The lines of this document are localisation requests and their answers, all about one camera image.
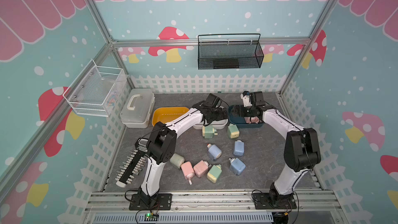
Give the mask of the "pink sharpener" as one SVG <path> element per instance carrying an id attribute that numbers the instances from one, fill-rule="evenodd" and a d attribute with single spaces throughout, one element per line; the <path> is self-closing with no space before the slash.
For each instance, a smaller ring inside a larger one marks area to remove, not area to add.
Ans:
<path id="1" fill-rule="evenodd" d="M 180 168 L 183 172 L 185 180 L 187 180 L 189 184 L 192 185 L 192 179 L 195 177 L 195 171 L 191 162 L 183 163 Z"/>
<path id="2" fill-rule="evenodd" d="M 193 169 L 194 169 L 195 175 L 198 178 L 201 178 L 208 173 L 208 171 L 210 169 L 210 165 L 207 161 L 201 160 L 193 167 Z"/>
<path id="3" fill-rule="evenodd" d="M 259 117 L 251 118 L 251 121 L 256 124 L 261 124 L 263 121 Z"/>
<path id="4" fill-rule="evenodd" d="M 245 119 L 247 124 L 256 123 L 256 118 L 255 117 L 245 117 L 244 119 Z"/>

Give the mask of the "white plastic storage tub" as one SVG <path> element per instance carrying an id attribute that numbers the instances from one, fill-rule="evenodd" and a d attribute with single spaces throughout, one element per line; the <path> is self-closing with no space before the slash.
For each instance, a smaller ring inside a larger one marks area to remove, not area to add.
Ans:
<path id="1" fill-rule="evenodd" d="M 227 125 L 228 122 L 229 122 L 229 119 L 226 118 L 226 119 L 219 120 L 219 121 L 213 121 L 213 122 L 211 123 L 211 125 L 212 125 L 216 130 L 221 130 L 221 129 L 223 129 L 223 128 Z M 203 125 L 204 125 L 204 121 L 202 121 L 202 122 L 200 122 L 200 123 L 198 123 L 198 124 L 195 124 L 195 125 L 193 126 L 193 128 L 196 129 L 196 130 L 201 130 Z"/>

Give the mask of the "dark teal storage tub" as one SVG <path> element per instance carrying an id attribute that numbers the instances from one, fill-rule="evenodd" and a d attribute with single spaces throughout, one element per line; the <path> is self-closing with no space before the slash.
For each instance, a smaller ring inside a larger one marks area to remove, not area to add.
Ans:
<path id="1" fill-rule="evenodd" d="M 234 116 L 232 114 L 234 107 L 235 105 L 232 105 L 228 109 L 229 121 L 231 124 L 236 125 L 239 129 L 260 128 L 263 126 L 263 123 L 247 123 L 244 117 Z"/>

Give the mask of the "yellow plastic storage tub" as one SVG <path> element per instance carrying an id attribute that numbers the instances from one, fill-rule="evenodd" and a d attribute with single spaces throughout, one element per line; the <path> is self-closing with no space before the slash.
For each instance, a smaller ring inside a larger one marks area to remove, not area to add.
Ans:
<path id="1" fill-rule="evenodd" d="M 154 126 L 157 122 L 168 123 L 173 121 L 185 113 L 189 109 L 187 107 L 161 107 L 153 112 L 152 125 Z"/>

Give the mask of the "pale green round sharpener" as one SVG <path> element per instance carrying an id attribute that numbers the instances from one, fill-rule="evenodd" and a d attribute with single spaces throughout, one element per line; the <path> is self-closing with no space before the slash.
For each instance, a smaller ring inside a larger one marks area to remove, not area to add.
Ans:
<path id="1" fill-rule="evenodd" d="M 170 163 L 173 167 L 181 169 L 181 165 L 185 163 L 185 158 L 177 153 L 174 153 L 170 159 Z"/>

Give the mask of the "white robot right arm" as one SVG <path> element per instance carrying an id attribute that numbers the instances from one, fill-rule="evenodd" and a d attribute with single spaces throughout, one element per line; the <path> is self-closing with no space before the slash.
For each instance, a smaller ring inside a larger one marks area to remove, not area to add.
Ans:
<path id="1" fill-rule="evenodd" d="M 265 123 L 276 130 L 285 140 L 285 167 L 279 178 L 269 188 L 272 205 L 286 202 L 293 197 L 298 182 L 321 161 L 317 131 L 304 128 L 284 116 L 268 104 L 262 92 L 244 91 L 241 94 L 242 105 L 232 108 L 233 116 L 258 118 L 258 123 Z"/>

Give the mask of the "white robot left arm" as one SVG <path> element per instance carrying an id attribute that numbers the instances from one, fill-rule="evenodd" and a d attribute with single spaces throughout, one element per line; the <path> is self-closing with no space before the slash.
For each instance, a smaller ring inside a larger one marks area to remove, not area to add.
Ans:
<path id="1" fill-rule="evenodd" d="M 148 139 L 137 140 L 136 148 L 148 158 L 144 181 L 138 189 L 138 195 L 142 200 L 157 199 L 164 166 L 175 153 L 179 136 L 201 122 L 211 124 L 213 121 L 228 118 L 227 111 L 221 107 L 222 102 L 221 98 L 211 93 L 207 99 L 193 105 L 188 112 L 175 120 L 167 123 L 157 122 L 153 130 L 147 134 Z"/>

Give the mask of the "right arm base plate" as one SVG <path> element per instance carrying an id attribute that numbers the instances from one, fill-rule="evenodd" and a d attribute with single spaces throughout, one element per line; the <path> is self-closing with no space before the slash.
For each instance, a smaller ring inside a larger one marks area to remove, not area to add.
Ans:
<path id="1" fill-rule="evenodd" d="M 293 194 L 283 196 L 276 191 L 262 192 L 253 190 L 251 198 L 256 209 L 285 209 L 288 212 L 297 209 Z"/>

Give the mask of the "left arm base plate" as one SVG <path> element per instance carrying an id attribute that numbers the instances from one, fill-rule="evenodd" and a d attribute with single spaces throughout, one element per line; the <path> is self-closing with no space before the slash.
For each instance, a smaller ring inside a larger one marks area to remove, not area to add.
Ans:
<path id="1" fill-rule="evenodd" d="M 134 194 L 131 197 L 127 197 L 129 201 L 129 210 L 139 211 L 139 210 L 165 210 L 169 211 L 172 204 L 172 194 L 155 194 L 151 198 L 141 196 L 139 194 Z"/>

